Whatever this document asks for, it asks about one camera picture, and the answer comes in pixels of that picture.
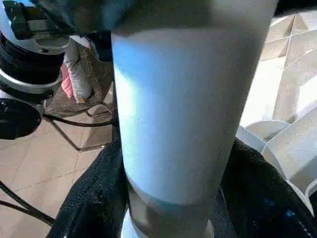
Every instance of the white pipe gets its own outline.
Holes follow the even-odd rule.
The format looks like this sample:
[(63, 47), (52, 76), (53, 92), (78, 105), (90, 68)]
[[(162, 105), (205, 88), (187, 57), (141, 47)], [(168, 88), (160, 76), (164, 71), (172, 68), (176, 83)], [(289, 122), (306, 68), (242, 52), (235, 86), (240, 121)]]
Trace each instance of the white pipe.
[(204, 236), (276, 2), (145, 1), (112, 33), (125, 238)]

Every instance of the metal stand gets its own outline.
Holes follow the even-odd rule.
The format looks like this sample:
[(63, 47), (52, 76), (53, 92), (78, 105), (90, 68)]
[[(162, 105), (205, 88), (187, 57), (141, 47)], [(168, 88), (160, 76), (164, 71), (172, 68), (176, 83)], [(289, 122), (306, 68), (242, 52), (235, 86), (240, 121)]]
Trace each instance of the metal stand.
[[(112, 115), (112, 109), (110, 108), (110, 106), (107, 103), (101, 103), (101, 106), (106, 108), (106, 112), (103, 113), (99, 113), (96, 115), (90, 114), (88, 111), (86, 112), (86, 114), (91, 117), (91, 118), (96, 118), (102, 115), (106, 115), (106, 114), (110, 114)], [(65, 132), (53, 121), (53, 120), (49, 120), (49, 119), (45, 119), (48, 123), (50, 123), (58, 132), (59, 134), (64, 137), (64, 139), (71, 145), (71, 147), (73, 147), (76, 151), (78, 152), (86, 152), (86, 151), (91, 151), (94, 149), (98, 149), (98, 148), (104, 148), (106, 145), (108, 145), (109, 143), (102, 143), (99, 145), (94, 145), (94, 146), (88, 146), (88, 147), (84, 147), (84, 148), (80, 148), (78, 147), (70, 138), (68, 135), (65, 134)]]

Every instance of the white geometric structure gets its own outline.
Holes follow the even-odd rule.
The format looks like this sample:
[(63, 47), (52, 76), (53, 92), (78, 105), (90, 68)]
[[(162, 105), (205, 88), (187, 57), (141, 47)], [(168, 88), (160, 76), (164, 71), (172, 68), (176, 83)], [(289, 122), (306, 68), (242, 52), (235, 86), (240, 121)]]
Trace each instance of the white geometric structure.
[(317, 190), (317, 12), (274, 19), (237, 136), (257, 149), (312, 211)]

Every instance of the white cylinder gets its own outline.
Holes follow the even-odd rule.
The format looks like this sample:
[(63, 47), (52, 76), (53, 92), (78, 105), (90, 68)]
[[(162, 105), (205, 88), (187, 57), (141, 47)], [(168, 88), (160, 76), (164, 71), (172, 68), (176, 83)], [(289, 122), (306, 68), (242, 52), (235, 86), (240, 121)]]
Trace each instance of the white cylinder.
[(194, 2), (143, 3), (112, 34), (140, 237), (204, 237), (277, 0)]

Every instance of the black fabric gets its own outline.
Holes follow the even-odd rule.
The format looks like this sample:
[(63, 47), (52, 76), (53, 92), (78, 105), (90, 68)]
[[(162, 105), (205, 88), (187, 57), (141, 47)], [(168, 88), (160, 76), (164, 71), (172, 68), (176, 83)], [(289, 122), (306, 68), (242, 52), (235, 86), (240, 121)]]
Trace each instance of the black fabric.
[(237, 238), (221, 189), (213, 203), (210, 221), (214, 238)]
[(221, 187), (237, 237), (317, 238), (314, 218), (271, 164), (236, 139)]
[(48, 238), (118, 238), (127, 190), (119, 140), (111, 143), (66, 197)]
[(310, 197), (309, 200), (311, 201), (313, 211), (315, 214), (315, 223), (317, 224), (317, 191), (314, 192)]
[(0, 98), (0, 139), (27, 136), (38, 128), (41, 120), (35, 107), (19, 100)]
[(275, 16), (316, 9), (317, 0), (280, 0), (275, 11)]

